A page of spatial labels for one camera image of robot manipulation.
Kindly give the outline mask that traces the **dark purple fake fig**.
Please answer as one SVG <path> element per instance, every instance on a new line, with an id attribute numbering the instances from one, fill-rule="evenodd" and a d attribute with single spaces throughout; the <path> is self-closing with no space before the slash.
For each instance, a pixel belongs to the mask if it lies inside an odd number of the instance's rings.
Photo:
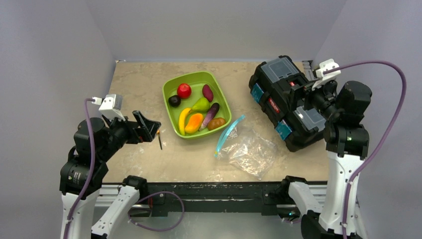
<path id="1" fill-rule="evenodd" d="M 173 95 L 168 98 L 168 104 L 172 107 L 178 107 L 181 104 L 182 99 L 178 95 Z"/>

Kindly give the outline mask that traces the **yellow fake banana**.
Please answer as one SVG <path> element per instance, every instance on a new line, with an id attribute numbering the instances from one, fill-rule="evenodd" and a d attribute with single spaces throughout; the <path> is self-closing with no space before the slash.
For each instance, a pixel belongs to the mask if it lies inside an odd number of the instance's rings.
<path id="1" fill-rule="evenodd" d="M 185 121 L 186 121 L 186 117 L 189 115 L 190 111 L 191 111 L 191 108 L 185 108 L 185 109 L 182 110 L 182 112 L 179 115 L 178 129 L 179 129 L 180 135 L 182 135 L 182 136 L 185 135 Z"/>

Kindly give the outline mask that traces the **orange fake fruit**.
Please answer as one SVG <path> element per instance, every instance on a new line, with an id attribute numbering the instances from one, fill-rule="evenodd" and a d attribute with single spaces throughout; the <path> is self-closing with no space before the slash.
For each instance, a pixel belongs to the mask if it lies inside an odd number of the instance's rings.
<path id="1" fill-rule="evenodd" d="M 204 115 L 201 113 L 196 113 L 191 115 L 187 125 L 185 126 L 184 130 L 185 133 L 193 134 L 199 130 L 204 120 Z"/>

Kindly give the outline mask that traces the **red fake apple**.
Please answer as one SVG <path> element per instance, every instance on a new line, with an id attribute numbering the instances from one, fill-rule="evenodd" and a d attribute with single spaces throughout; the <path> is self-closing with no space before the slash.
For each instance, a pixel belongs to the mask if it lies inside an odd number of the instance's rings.
<path id="1" fill-rule="evenodd" d="M 177 95 L 181 99 L 188 99 L 192 94 L 192 88 L 187 83 L 182 83 L 177 88 Z"/>

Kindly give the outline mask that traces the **green fake pear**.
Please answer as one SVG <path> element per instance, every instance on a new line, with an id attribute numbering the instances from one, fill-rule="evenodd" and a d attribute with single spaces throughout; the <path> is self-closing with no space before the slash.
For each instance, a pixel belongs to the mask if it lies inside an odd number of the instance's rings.
<path id="1" fill-rule="evenodd" d="M 210 102 L 205 98 L 199 98 L 195 104 L 191 107 L 192 113 L 206 113 L 210 109 L 211 105 Z"/>

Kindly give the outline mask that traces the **purple fake eggplant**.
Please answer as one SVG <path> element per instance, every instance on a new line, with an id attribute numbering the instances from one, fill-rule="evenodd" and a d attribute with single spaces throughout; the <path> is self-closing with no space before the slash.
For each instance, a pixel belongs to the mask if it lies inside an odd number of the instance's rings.
<path id="1" fill-rule="evenodd" d="M 219 103 L 213 103 L 211 105 L 210 109 L 207 112 L 207 115 L 205 116 L 205 118 L 204 118 L 204 120 L 203 120 L 203 122 L 202 122 L 202 124 L 199 128 L 199 131 L 205 129 L 208 126 L 209 122 L 216 116 L 219 109 L 220 109 Z"/>

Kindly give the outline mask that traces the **brown fake kiwi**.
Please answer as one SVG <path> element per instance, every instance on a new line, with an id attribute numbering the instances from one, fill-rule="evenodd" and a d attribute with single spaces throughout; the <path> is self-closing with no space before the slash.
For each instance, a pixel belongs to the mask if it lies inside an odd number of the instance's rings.
<path id="1" fill-rule="evenodd" d="M 226 120 L 224 118 L 214 118 L 210 120 L 210 122 L 207 125 L 208 130 L 214 130 L 216 128 L 219 128 L 226 124 Z"/>

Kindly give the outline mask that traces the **clear zip top bag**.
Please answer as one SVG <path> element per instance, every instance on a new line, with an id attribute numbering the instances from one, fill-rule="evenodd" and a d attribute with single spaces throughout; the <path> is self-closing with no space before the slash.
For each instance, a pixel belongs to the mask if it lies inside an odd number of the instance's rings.
<path id="1" fill-rule="evenodd" d="M 274 163 L 276 145 L 263 138 L 253 122 L 241 115 L 221 133 L 214 157 L 261 180 Z"/>

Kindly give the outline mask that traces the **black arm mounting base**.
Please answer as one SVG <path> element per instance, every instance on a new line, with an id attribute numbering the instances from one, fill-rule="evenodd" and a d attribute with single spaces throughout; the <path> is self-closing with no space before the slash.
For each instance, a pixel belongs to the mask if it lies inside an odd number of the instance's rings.
<path id="1" fill-rule="evenodd" d="M 286 208 L 294 205 L 288 195 L 292 182 L 307 181 L 286 176 L 282 181 L 275 182 L 148 182 L 141 186 L 138 205 L 151 209 L 154 217 L 181 211 L 298 217 L 297 211 L 289 213 Z"/>

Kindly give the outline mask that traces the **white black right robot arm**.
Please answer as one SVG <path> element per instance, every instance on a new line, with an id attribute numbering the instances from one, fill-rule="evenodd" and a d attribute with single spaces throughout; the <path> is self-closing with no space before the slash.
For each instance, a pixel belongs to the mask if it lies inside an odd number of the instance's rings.
<path id="1" fill-rule="evenodd" d="M 305 106 L 315 108 L 326 120 L 323 131 L 329 161 L 326 195 L 320 204 L 308 182 L 288 176 L 282 181 L 280 198 L 294 201 L 300 211 L 305 239 L 356 239 L 355 217 L 358 169 L 365 163 L 369 133 L 361 121 L 371 102 L 370 88 L 357 81 L 337 82 L 305 90 Z"/>

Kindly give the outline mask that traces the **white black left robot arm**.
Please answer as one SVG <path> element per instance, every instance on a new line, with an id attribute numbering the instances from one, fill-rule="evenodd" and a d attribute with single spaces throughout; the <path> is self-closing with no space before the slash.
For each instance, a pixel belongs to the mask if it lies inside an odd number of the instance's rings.
<path id="1" fill-rule="evenodd" d="M 78 125 L 75 146 L 60 171 L 63 221 L 61 238 L 90 239 L 95 203 L 107 162 L 125 144 L 152 142 L 159 130 L 159 121 L 149 120 L 140 111 L 133 111 L 135 121 L 114 118 L 88 118 Z"/>

